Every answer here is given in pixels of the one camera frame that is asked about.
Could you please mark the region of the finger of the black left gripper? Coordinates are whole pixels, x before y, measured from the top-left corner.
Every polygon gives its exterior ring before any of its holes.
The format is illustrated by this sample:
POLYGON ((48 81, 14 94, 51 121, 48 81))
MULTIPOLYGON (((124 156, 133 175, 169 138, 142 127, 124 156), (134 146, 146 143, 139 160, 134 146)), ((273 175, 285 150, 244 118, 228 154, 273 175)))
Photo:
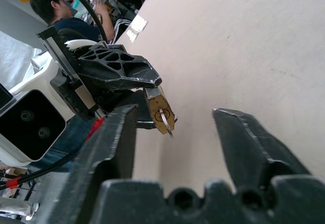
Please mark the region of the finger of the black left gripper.
POLYGON ((154 129, 155 123, 150 117, 143 90, 118 90, 101 95, 101 107, 106 112, 111 112, 115 108, 133 104, 138 106, 137 127, 146 130, 154 129))
POLYGON ((108 91, 157 87, 162 83, 147 59, 128 54, 123 45, 87 45, 75 49, 77 73, 89 87, 108 91))

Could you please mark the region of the red connector plug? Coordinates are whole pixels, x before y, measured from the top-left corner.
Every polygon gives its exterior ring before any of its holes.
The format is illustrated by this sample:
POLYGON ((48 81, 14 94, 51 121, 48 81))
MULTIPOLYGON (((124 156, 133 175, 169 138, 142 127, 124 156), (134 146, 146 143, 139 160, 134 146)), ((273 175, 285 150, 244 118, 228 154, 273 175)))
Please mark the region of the red connector plug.
POLYGON ((102 126, 104 121, 105 121, 104 118, 98 118, 94 121, 85 138, 85 142, 88 141, 91 138, 91 136, 102 126))

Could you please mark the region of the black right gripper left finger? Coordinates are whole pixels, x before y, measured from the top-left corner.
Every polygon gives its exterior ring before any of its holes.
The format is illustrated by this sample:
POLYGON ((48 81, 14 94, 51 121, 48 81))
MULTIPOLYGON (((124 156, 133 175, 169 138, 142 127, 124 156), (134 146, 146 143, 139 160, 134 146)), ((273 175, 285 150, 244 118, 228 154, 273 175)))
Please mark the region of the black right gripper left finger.
POLYGON ((138 107, 115 109, 84 144, 50 224, 117 224, 121 201, 111 183, 133 174, 138 107))

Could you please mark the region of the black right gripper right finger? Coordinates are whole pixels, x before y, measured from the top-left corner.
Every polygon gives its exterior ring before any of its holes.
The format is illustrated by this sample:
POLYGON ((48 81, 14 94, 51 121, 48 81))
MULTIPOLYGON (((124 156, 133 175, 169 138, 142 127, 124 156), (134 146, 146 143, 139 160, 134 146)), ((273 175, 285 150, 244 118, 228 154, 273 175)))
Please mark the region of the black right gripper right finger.
POLYGON ((212 115, 236 187, 265 191, 275 176, 310 174, 252 115, 224 108, 214 109, 212 115))

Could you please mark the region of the brass padlock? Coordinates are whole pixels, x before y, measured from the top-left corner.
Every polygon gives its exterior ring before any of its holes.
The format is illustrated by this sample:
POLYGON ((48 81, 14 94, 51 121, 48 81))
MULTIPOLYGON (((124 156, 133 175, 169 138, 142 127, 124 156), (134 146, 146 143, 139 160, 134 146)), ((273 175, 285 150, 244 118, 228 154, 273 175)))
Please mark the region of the brass padlock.
POLYGON ((149 110, 150 117, 155 124, 155 127, 163 134, 167 134, 166 128, 161 120, 159 109, 164 110, 165 116, 168 123, 173 131, 175 128, 175 122, 177 121, 177 116, 171 109, 171 106, 164 94, 161 86, 158 87, 145 87, 144 95, 149 110))

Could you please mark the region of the person in navy shirt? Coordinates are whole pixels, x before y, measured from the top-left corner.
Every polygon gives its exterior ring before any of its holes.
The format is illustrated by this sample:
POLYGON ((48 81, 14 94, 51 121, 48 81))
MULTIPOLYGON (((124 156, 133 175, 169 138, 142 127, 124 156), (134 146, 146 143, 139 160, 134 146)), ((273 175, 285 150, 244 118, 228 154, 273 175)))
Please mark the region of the person in navy shirt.
MULTIPOLYGON (((71 9, 66 5, 69 0, 30 0, 34 12, 49 26, 57 30, 72 29, 82 34, 86 39, 95 42, 101 41, 102 36, 98 27, 88 24, 82 19, 75 18, 71 9)), ((75 150, 79 150, 91 130, 94 122, 84 121, 78 116, 69 120, 66 130, 61 134, 45 156, 30 166, 44 169, 62 159, 75 150)))

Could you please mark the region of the silver key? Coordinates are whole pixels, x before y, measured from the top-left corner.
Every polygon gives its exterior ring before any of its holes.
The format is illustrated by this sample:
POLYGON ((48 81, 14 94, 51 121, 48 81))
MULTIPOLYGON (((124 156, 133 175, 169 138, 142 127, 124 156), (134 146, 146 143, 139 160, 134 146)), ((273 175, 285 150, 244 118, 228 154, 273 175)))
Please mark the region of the silver key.
POLYGON ((171 127, 168 123, 168 120, 165 116, 165 113, 164 113, 164 110, 162 108, 159 109, 159 114, 160 114, 160 117, 161 117, 161 120, 166 128, 166 131, 168 133, 168 135, 170 136, 171 139, 174 139, 174 135, 173 135, 173 132, 171 130, 171 127))

